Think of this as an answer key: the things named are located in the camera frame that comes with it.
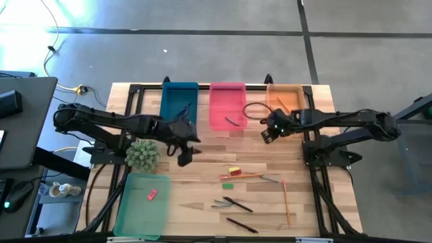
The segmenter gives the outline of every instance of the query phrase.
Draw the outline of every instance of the concrete floor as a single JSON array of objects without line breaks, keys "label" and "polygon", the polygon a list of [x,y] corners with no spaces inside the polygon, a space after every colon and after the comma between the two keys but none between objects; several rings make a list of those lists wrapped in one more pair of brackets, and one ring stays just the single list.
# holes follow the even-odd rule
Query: concrete floor
[{"label": "concrete floor", "polygon": [[[60,26],[174,30],[301,31],[296,0],[46,0]],[[303,0],[310,31],[432,32],[428,0]],[[36,72],[53,26],[39,1],[8,1],[0,15],[0,70]],[[371,108],[395,113],[432,91],[431,38],[311,38],[320,84],[329,84],[337,110]],[[173,81],[310,84],[301,36],[182,36],[61,34],[48,63],[61,84],[90,85],[106,102],[112,82]],[[72,94],[55,96],[73,101]],[[78,102],[102,109],[91,94]],[[53,100],[49,117],[59,102]],[[40,146],[77,145],[56,134],[50,119]],[[432,196],[396,198],[408,188],[395,142],[349,148],[364,156],[353,165],[364,232],[371,236],[432,242]]]}]

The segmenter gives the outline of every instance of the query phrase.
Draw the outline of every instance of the computer mouse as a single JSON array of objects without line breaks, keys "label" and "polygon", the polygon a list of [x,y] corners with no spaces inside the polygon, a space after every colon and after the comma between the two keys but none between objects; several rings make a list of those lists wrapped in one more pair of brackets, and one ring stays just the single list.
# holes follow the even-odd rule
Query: computer mouse
[{"label": "computer mouse", "polygon": [[12,186],[3,204],[3,210],[6,213],[16,212],[32,190],[33,184],[31,182],[18,182],[18,184]]}]

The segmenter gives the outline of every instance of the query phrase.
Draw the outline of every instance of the pink bin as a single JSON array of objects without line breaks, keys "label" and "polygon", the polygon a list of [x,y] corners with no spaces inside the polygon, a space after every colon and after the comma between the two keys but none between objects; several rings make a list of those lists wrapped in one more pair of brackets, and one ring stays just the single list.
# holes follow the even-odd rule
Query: pink bin
[{"label": "pink bin", "polygon": [[243,115],[246,105],[244,83],[210,84],[210,129],[219,131],[243,130],[248,119]]}]

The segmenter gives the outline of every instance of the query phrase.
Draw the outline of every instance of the teal bin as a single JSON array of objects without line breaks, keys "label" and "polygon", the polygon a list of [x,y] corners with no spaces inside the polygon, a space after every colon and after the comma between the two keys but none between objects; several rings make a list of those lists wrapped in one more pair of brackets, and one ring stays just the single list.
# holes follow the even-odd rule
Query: teal bin
[{"label": "teal bin", "polygon": [[188,107],[188,118],[196,124],[198,109],[198,84],[195,82],[166,82],[163,84],[161,111],[165,122],[176,120],[179,113]]},{"label": "teal bin", "polygon": [[[165,175],[130,173],[114,226],[115,236],[157,240],[163,235],[171,181]],[[155,189],[152,200],[148,196]]]}]

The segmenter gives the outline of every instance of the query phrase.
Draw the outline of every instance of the green eraser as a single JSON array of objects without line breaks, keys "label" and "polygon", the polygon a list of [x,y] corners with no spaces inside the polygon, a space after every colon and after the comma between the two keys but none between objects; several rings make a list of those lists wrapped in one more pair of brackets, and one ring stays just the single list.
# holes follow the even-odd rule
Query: green eraser
[{"label": "green eraser", "polygon": [[223,189],[232,189],[232,188],[234,188],[234,184],[233,183],[224,183],[224,184],[222,184],[222,188]]}]

